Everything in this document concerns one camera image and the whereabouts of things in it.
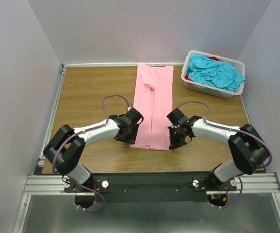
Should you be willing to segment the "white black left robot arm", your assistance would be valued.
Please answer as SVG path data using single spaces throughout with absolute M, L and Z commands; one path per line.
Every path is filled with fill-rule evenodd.
M 64 125 L 45 146 L 43 156 L 55 172 L 70 177 L 80 191 L 86 192 L 93 187 L 93 175 L 79 162 L 84 149 L 109 138 L 134 144 L 143 120 L 139 111 L 129 107 L 125 114 L 106 115 L 104 121 L 86 127 Z

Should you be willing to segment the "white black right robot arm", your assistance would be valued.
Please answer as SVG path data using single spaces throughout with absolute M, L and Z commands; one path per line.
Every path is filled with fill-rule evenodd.
M 170 150 L 187 144 L 186 138 L 201 137 L 227 145 L 232 159 L 215 167 L 208 176 L 199 182 L 207 190 L 219 190 L 235 176 L 253 174 L 264 162 L 272 159 L 269 148 L 249 124 L 231 127 L 215 124 L 199 116 L 188 118 L 179 108 L 167 115 L 171 122 L 169 129 Z

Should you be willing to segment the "pink t shirt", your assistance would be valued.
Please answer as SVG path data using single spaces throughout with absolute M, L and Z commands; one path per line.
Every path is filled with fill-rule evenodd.
M 144 120 L 131 148 L 169 150 L 171 126 L 167 115 L 173 107 L 173 66 L 137 66 L 133 107 Z

